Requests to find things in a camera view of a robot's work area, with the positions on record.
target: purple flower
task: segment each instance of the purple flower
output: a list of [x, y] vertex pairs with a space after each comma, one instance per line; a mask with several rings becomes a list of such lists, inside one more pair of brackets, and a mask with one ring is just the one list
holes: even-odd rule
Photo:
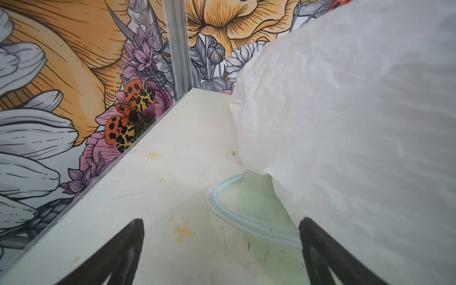
[[124, 52], [126, 57], [122, 57], [123, 65], [120, 68], [123, 70], [121, 78], [130, 81], [133, 79], [141, 79], [144, 83], [146, 80], [158, 80], [162, 73], [157, 70], [154, 64], [158, 52], [154, 50], [154, 39], [149, 33], [146, 33], [142, 27], [138, 27], [135, 33], [133, 44], [124, 44]]
[[142, 50], [134, 50], [133, 54], [140, 64], [138, 65], [138, 70], [143, 71], [145, 68], [151, 66], [154, 59], [152, 58], [154, 53], [153, 47], [151, 48], [147, 42], [143, 43]]
[[114, 162], [110, 161], [105, 164], [101, 152], [98, 153], [98, 163], [92, 157], [86, 157], [86, 160], [89, 167], [84, 171], [68, 168], [68, 174], [72, 181], [59, 184], [59, 187], [65, 189], [63, 193], [70, 195], [82, 193], [85, 188], [92, 184]]

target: plastic sheet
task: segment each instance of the plastic sheet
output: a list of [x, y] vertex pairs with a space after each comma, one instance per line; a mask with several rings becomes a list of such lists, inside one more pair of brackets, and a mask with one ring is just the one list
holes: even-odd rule
[[268, 43], [231, 109], [273, 177], [388, 283], [456, 283], [456, 2], [356, 0]]

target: black spots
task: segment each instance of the black spots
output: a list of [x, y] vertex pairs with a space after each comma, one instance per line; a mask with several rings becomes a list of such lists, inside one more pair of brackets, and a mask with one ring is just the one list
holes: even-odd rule
[[116, 139], [117, 145], [124, 145], [125, 144], [125, 139], [120, 135]]
[[147, 93], [146, 93], [146, 91], [144, 90], [144, 88], [141, 89], [141, 91], [140, 91], [140, 96], [143, 97], [143, 98], [147, 96]]
[[130, 122], [132, 123], [137, 123], [140, 119], [139, 119], [139, 116], [138, 116], [138, 112], [134, 111], [134, 110], [131, 110], [130, 111], [130, 114], [128, 115], [128, 119], [130, 120]]
[[150, 106], [150, 100], [148, 98], [143, 98], [142, 101], [144, 102], [144, 105], [146, 105], [146, 107]]
[[132, 136], [130, 136], [130, 135], [125, 135], [125, 140], [126, 140], [128, 143], [132, 143], [132, 142], [135, 141], [135, 136], [134, 136], [134, 135], [132, 135]]
[[153, 101], [155, 99], [155, 90], [150, 87], [148, 87], [146, 90], [149, 94], [149, 98]]

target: white floor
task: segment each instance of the white floor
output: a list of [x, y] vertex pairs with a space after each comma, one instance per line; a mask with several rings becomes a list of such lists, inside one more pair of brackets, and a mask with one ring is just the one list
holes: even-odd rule
[[[230, 95], [193, 89], [31, 250], [1, 284], [54, 284], [134, 218], [145, 239], [134, 284], [272, 284], [245, 236], [214, 216], [212, 185], [245, 172]], [[149, 153], [162, 155], [151, 158]], [[176, 227], [194, 235], [178, 242]]]

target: white flower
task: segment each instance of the white flower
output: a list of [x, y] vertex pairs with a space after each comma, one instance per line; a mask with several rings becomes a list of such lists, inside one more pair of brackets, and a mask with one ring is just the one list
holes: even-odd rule
[[0, 152], [39, 160], [71, 149], [77, 138], [73, 123], [51, 112], [0, 111]]
[[38, 161], [0, 152], [0, 197], [24, 199], [46, 196], [57, 189], [59, 182], [58, 172]]
[[[8, 14], [0, 10], [0, 42], [13, 31]], [[19, 89], [40, 73], [46, 58], [43, 50], [31, 42], [20, 42], [0, 47], [0, 96]]]
[[0, 211], [2, 213], [0, 228], [12, 228], [33, 219], [36, 209], [0, 195]]
[[231, 53], [231, 57], [228, 57], [227, 62], [229, 81], [236, 82], [241, 68], [257, 54], [263, 46], [263, 43], [258, 42], [243, 44], [241, 45], [241, 49], [236, 48], [234, 52]]

